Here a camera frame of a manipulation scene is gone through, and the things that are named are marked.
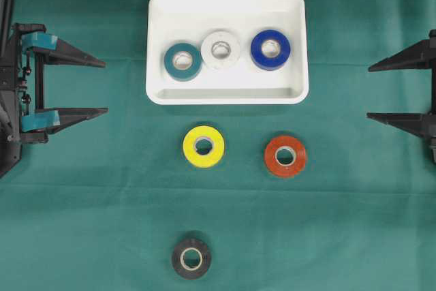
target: white tape roll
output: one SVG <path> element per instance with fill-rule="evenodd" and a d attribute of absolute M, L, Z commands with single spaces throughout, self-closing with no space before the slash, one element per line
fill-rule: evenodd
<path fill-rule="evenodd" d="M 221 70 L 233 66 L 240 56 L 238 39 L 226 31 L 209 34 L 202 43 L 202 58 L 209 68 Z"/>

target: white plastic container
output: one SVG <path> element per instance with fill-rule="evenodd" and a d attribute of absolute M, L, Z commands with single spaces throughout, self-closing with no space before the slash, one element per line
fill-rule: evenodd
<path fill-rule="evenodd" d="M 156 104 L 297 104 L 309 92 L 304 0 L 150 0 L 148 28 L 146 94 Z M 265 29 L 282 32 L 292 47 L 275 71 L 251 60 L 251 41 Z M 200 49 L 218 30 L 238 38 L 238 62 L 224 70 L 202 65 L 187 82 L 172 79 L 164 66 L 167 49 L 178 42 Z"/>

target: yellow tape roll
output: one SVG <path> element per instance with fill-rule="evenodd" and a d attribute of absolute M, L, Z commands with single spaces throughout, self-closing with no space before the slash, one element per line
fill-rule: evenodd
<path fill-rule="evenodd" d="M 212 149 L 206 155 L 197 152 L 196 145 L 201 140 L 208 140 Z M 199 168 L 212 167 L 221 160 L 224 155 L 224 138 L 213 127 L 197 126 L 187 133 L 183 140 L 183 153 L 188 162 Z"/>

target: black tape roll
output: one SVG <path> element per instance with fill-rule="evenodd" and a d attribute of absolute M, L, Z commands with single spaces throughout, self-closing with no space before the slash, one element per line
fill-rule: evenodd
<path fill-rule="evenodd" d="M 189 250 L 197 251 L 200 256 L 200 263 L 195 267 L 190 267 L 184 261 L 184 255 Z M 190 238 L 181 241 L 172 252 L 172 266 L 181 277 L 185 279 L 197 279 L 203 276 L 211 265 L 211 252 L 206 243 Z"/>

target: green cloth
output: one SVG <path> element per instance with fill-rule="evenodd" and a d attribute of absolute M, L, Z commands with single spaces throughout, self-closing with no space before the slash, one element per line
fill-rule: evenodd
<path fill-rule="evenodd" d="M 46 70 L 46 106 L 109 107 L 25 146 L 0 180 L 1 290 L 432 290 L 436 166 L 410 134 L 365 118 L 426 112 L 430 73 L 368 73 L 427 37 L 435 0 L 305 0 L 308 98 L 295 106 L 158 106 L 145 94 L 148 0 L 16 0 L 14 22 L 107 62 Z M 226 154 L 182 154 L 210 123 Z M 295 179 L 263 150 L 280 132 L 309 155 Z M 195 233 L 212 251 L 196 281 L 172 269 Z"/>

